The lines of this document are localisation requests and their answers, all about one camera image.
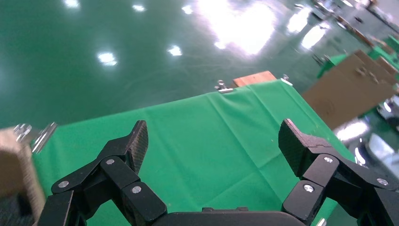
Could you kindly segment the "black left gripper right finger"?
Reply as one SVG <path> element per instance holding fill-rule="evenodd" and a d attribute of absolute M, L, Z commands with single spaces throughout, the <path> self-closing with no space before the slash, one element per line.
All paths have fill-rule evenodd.
<path fill-rule="evenodd" d="M 359 226 L 398 225 L 399 185 L 388 176 L 344 158 L 325 139 L 302 133 L 290 119 L 280 125 L 278 146 L 299 178 L 282 204 L 283 212 L 309 226 L 329 198 Z"/>

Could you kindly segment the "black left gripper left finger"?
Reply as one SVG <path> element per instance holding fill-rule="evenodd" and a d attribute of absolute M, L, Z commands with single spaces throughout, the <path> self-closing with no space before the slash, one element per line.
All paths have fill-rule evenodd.
<path fill-rule="evenodd" d="M 52 185 L 37 225 L 84 226 L 108 201 L 130 225 L 153 225 L 167 207 L 138 175 L 148 143 L 144 120 L 127 136 L 108 141 L 92 162 Z"/>

